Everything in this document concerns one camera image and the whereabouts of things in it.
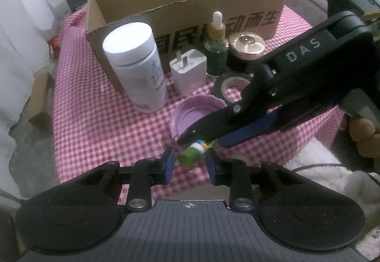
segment white plastic bottle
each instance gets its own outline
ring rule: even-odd
[[[151,113],[166,104],[164,73],[148,24],[133,22],[113,30],[103,50],[136,110]]]

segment green glass bottle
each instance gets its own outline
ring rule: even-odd
[[[204,42],[207,57],[207,74],[218,77],[226,71],[228,56],[228,39],[226,28],[222,22],[223,15],[215,11],[208,27],[208,37]]]

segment teddy bear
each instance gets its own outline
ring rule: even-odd
[[[358,153],[363,157],[373,158],[375,169],[380,171],[380,132],[374,124],[360,116],[354,116],[349,123],[351,138],[357,143]]]

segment red and white gingham tablecloth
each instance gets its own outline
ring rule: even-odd
[[[54,93],[54,145],[58,176],[65,182],[110,160],[121,166],[137,160],[160,157],[171,138],[171,112],[183,100],[168,80],[169,101],[156,113],[144,114],[132,108],[128,96],[115,91],[84,35],[86,8],[70,16],[60,33],[61,53]],[[266,52],[305,32],[310,25],[285,7],[274,38],[266,41]],[[194,94],[206,94],[213,81]],[[216,148],[219,155],[242,154],[253,165],[263,161],[284,164],[313,137],[330,146],[343,113],[334,108],[288,132],[260,136],[231,149]],[[208,180],[204,163],[191,168],[176,165],[169,185],[155,186],[152,195],[163,198]],[[127,186],[122,195],[127,193]]]

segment black circular disc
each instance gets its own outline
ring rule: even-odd
[[[262,206],[266,231],[281,243],[302,251],[330,252],[354,245],[365,217],[353,200],[322,186],[289,186]]]
[[[117,204],[96,186],[73,184],[22,204],[16,226],[25,245],[48,253],[72,253],[98,244],[120,223]]]

